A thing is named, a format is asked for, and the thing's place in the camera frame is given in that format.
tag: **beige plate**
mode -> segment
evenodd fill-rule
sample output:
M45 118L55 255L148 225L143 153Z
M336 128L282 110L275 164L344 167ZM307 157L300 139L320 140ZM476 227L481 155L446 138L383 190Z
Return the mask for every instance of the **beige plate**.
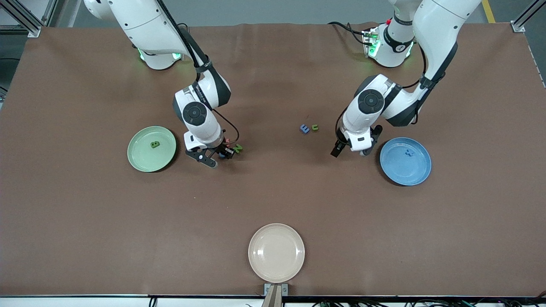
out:
M248 246L250 266L265 281L285 282L300 271L305 247L290 226L274 223L256 231Z

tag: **green plate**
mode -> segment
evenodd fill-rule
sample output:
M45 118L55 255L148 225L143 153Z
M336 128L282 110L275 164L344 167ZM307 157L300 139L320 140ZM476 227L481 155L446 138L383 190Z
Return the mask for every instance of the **green plate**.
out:
M127 147L129 163L142 172L155 172L167 166L176 152L176 139L160 126L140 130Z

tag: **plate rim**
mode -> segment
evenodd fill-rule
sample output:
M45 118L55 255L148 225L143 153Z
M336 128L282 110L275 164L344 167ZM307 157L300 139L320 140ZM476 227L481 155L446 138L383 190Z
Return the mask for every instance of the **plate rim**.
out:
M299 268L298 268L298 269L296 270L296 272L295 272L293 275L291 275L289 278L283 279L283 280L281 280L281 281L271 281L271 280L265 279L265 278L263 277L262 274L259 274L259 273L256 271L256 268L254 267L253 262L251 261L251 254L252 254L252 253L251 253L251 246L252 246L252 242L254 241L256 235L257 235L259 232L261 232L264 228L266 228L266 227L271 227L271 226L274 226L274 225L280 225L280 226L283 226L283 227L287 227L290 231L294 232L294 233L298 236L298 239L301 241L301 246L302 246L302 255L303 255L303 256L302 256L302 260L301 260L301 264L299 265ZM304 243L303 239L301 238L300 234L296 231L296 229L294 229L294 228L292 228L292 227L290 227L290 226L288 226L288 225L286 225L286 224L283 224L283 223L271 223L271 224L267 224L267 225L265 225L265 226L260 227L260 229L258 229L258 230L252 235L252 238L250 239L250 242L248 243L248 262L250 263L250 266L251 266L252 270L254 271L254 273L255 273L256 275L258 275L258 277L260 277L261 279L263 279L263 280L265 280L265 281L267 281L267 282L272 282L272 283L274 283L274 284L280 284L280 283L282 283L282 282L285 282L285 281L288 281L288 280L294 278L294 277L301 271L301 268L303 267L304 262L305 262L305 243Z
M154 169L153 169L153 170L143 170L143 169L141 169L141 168L136 167L135 164L133 163L133 161L132 161L132 159L131 159L131 157L130 157L130 153L131 153L131 152L130 152L130 149L131 149L131 145L132 145L133 142L135 141L135 138L137 137L137 135L139 135L141 132L143 132L143 131L145 131L145 130L153 129L153 128L156 128L156 129L159 128L158 130L161 130L161 131L159 131L159 132L164 132L164 133L167 134L170 138L173 139L173 141L174 141L173 156L165 163L165 165L161 166L161 167L158 168L158 169L155 169L155 170L154 170ZM132 166L134 169L136 169L136 170L138 170L138 171L140 171L140 172L144 172L144 173L153 173L153 172L157 172L158 170L163 169L165 166L167 166L167 165L173 160L173 158L174 158L174 156L175 156L175 154L176 154L176 148L177 148L176 137L174 136L174 133L173 133L171 130L169 130L169 129L163 127L163 126L157 126L157 125L155 125L155 126L149 126L149 127L143 128L143 129L141 129L139 132L135 133L135 135L133 135L133 137L132 137L131 140L129 141L129 145L127 145L127 160L129 160L129 164L131 164L131 166Z
M413 142L419 144L419 146L424 150L424 156L425 156L425 158L428 159L428 161L429 161L428 164L430 165L430 167L428 168L428 171L426 172L426 176L424 176L423 180L417 181L416 183L412 183L412 184L406 184L406 183L394 180L387 172L385 172L385 167L383 166L383 157L386 155L386 152L384 151L385 146L387 146L390 142L394 143L396 140L410 140L410 141L413 141ZM385 174L390 180L394 181L395 183L397 183L399 185L403 185L403 186L416 186L416 185L422 184L430 176L430 173L432 172L432 158L430 157L429 151L425 148L425 146L423 144L421 144L417 140L414 140L414 139L408 138L408 137L397 137L397 138L393 138L393 139L388 140L383 145L383 147L381 147L381 152L379 153L379 164L381 165L381 170L383 171L383 174Z

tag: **brown table mat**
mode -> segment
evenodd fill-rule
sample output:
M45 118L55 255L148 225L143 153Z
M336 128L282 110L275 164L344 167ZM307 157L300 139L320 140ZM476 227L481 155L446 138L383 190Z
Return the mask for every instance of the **brown table mat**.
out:
M1 294L261 293L247 248L272 222L305 243L291 294L544 290L546 95L523 34L465 25L419 123L379 120L381 144L414 138L432 157L427 181L399 187L380 146L329 153L362 80L411 84L417 49L385 69L333 26L191 30L232 88L219 110L241 131L242 154L218 169L183 153L160 173L127 161L144 127L182 138L171 105L190 62L148 69L120 29L45 28L28 41L0 112ZM302 123L320 130L303 135Z

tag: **small green block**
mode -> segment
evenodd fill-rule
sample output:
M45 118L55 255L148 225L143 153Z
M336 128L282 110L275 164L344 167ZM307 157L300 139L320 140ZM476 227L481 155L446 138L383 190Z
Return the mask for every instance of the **small green block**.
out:
M239 144L235 144L235 147L233 147L233 150L235 150L236 153L239 153L239 151L242 150L242 146Z

